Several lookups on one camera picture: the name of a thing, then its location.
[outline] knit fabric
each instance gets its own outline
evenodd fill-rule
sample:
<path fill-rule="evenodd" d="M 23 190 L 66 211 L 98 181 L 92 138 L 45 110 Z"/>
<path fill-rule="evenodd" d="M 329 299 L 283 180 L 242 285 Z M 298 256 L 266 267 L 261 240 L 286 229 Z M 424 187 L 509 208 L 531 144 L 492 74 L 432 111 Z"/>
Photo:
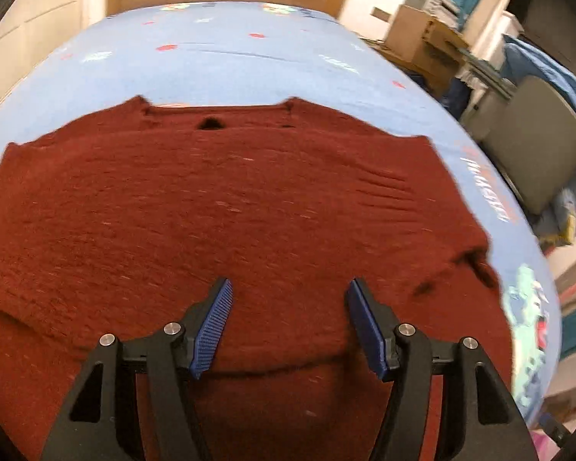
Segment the knit fabric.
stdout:
<path fill-rule="evenodd" d="M 150 334 L 224 275 L 233 311 L 193 387 L 214 459 L 367 459 L 389 386 L 358 349 L 349 280 L 364 277 L 430 337 L 475 336 L 509 383 L 486 252 L 425 138 L 299 99 L 163 109 L 134 98 L 10 144 L 0 164 L 0 332 L 11 337 L 0 420 L 38 459 L 100 335 Z"/>

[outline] cardboard box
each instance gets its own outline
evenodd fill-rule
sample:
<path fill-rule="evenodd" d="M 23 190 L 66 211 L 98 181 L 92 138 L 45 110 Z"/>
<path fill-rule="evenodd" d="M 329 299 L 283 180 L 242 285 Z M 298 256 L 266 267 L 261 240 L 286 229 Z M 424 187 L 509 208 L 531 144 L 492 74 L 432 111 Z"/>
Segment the cardboard box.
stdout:
<path fill-rule="evenodd" d="M 405 5 L 399 7 L 384 45 L 407 64 L 406 69 L 412 64 L 413 70 L 424 71 L 436 97 L 448 89 L 464 64 L 458 49 L 467 48 L 459 33 L 426 12 Z"/>

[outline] blue gripper pad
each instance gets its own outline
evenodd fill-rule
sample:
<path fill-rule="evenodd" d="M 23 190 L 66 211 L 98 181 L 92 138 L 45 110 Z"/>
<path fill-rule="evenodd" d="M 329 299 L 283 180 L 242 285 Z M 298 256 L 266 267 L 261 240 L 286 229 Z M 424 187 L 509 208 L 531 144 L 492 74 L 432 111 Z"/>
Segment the blue gripper pad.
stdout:
<path fill-rule="evenodd" d="M 207 299 L 197 307 L 198 309 L 207 308 L 207 311 L 203 313 L 204 319 L 201 320 L 200 328 L 194 338 L 190 373 L 196 379 L 200 378 L 201 374 L 211 366 L 232 305 L 233 286 L 228 279 L 220 279 L 211 289 Z"/>
<path fill-rule="evenodd" d="M 346 302 L 369 369 L 379 379 L 386 381 L 392 369 L 398 365 L 393 331 L 399 320 L 390 307 L 375 301 L 362 279 L 350 282 Z"/>

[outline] bed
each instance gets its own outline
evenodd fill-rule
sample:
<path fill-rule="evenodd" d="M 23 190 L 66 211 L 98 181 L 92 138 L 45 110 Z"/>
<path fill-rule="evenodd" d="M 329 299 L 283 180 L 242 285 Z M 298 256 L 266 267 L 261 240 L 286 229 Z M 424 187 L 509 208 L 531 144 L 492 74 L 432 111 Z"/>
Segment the bed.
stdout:
<path fill-rule="evenodd" d="M 554 282 L 490 162 L 442 106 L 330 16 L 268 3 L 178 3 L 106 18 L 56 49 L 0 104 L 0 157 L 84 114 L 154 104 L 275 104 L 301 97 L 398 136 L 429 137 L 487 231 L 514 340 L 513 395 L 536 419 L 559 356 Z"/>

